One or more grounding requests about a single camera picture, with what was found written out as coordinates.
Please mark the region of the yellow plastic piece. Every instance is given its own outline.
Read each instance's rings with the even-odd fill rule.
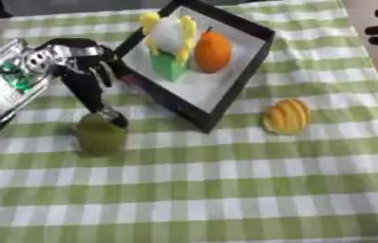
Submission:
[[[141,15],[142,31],[144,35],[148,35],[152,28],[160,21],[160,15],[154,11],[149,11]]]
[[[157,23],[160,22],[160,20],[161,18],[156,12],[144,13],[140,18],[142,23],[142,32],[144,35],[147,35],[145,44],[154,55],[158,55],[160,52],[155,40],[149,36],[149,33],[157,25]],[[184,66],[187,63],[190,52],[194,47],[195,36],[197,33],[197,23],[193,21],[189,15],[184,15],[176,21],[181,25],[183,33],[183,45],[182,48],[176,53],[176,62],[180,66]]]
[[[301,132],[312,119],[310,109],[299,100],[284,100],[269,108],[264,127],[273,133],[290,135]]]

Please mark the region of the black box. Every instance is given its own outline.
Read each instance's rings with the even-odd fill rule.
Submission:
[[[132,84],[137,85],[144,91],[144,93],[148,94],[157,103],[179,114],[181,117],[197,126],[204,133],[209,133],[221,119],[227,108],[235,100],[236,96],[241,92],[245,84],[255,74],[258,67],[265,60],[274,39],[274,31],[197,0],[173,0],[165,8],[159,11],[159,15],[161,17],[165,17],[169,16],[170,14],[177,14],[178,11],[184,12],[185,14],[189,12],[189,15],[194,15],[192,17],[196,21],[202,19],[202,23],[198,25],[200,28],[210,26],[208,21],[211,19],[211,24],[216,25],[217,28],[223,29],[223,26],[225,26],[225,28],[228,29],[225,29],[224,31],[229,31],[231,33],[234,32],[235,35],[241,36],[239,40],[245,38],[247,44],[249,43],[251,45],[252,43],[252,47],[247,47],[245,49],[245,46],[249,45],[245,45],[245,41],[239,42],[235,37],[235,43],[238,44],[238,48],[240,49],[238,55],[240,57],[243,55],[243,58],[246,60],[241,60],[239,63],[235,63],[233,67],[230,67],[233,69],[221,77],[221,80],[224,80],[227,79],[229,75],[233,75],[235,76],[233,80],[229,78],[227,81],[217,81],[225,82],[229,87],[223,88],[225,91],[222,93],[222,95],[220,95],[219,100],[217,100],[216,103],[211,103],[211,105],[206,104],[206,106],[200,107],[200,105],[188,102],[188,99],[183,99],[179,94],[177,94],[177,92],[172,91],[171,88],[165,88],[162,85],[163,83],[156,82],[147,77],[148,75],[145,74],[146,71],[143,73],[143,71],[138,70],[138,68],[129,65],[131,63],[130,61],[126,62],[126,59],[131,60],[129,56],[132,54],[129,53],[133,51],[133,49],[141,48],[141,42],[144,39],[142,28],[138,29],[119,47],[117,47],[115,52],[117,56],[123,60],[126,67],[129,69],[128,71],[133,74],[133,77],[135,77],[135,79],[132,79]],[[263,44],[257,46],[257,41],[255,41],[253,38],[257,39],[259,43],[261,42]],[[242,63],[246,63],[247,65],[244,65],[244,68],[236,68]],[[207,91],[205,91],[204,95],[210,99],[210,95],[208,95]]]

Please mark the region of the toy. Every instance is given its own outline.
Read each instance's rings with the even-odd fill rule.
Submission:
[[[209,28],[202,33],[195,47],[195,59],[202,71],[212,73],[225,67],[232,55],[229,40]]]
[[[143,14],[141,23],[154,70],[165,79],[176,80],[187,67],[197,24],[188,15],[160,18],[156,12]]]
[[[121,150],[127,132],[107,121],[100,114],[85,115],[76,126],[77,138],[83,151],[106,156]]]
[[[273,133],[290,135],[302,131],[311,121],[309,108],[299,100],[284,100],[269,108],[262,118],[264,127]]]

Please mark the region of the green checkered tablecloth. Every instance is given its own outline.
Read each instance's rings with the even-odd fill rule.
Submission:
[[[378,242],[378,74],[342,3],[226,9],[276,40],[217,128],[201,134],[116,82],[125,150],[87,158],[69,131],[86,111],[52,84],[0,133],[0,242]],[[141,12],[17,17],[4,38],[115,47]],[[312,124],[266,133],[259,112],[288,98],[310,106]]]

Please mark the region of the yellow toy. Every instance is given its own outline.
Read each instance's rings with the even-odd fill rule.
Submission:
[[[146,37],[146,45],[153,55],[160,50],[176,55],[176,61],[184,66],[194,47],[197,24],[188,15],[180,19],[160,18],[156,12],[147,12],[141,16],[142,31]]]
[[[290,135],[302,131],[312,119],[309,108],[299,100],[284,100],[269,108],[263,117],[270,132]]]

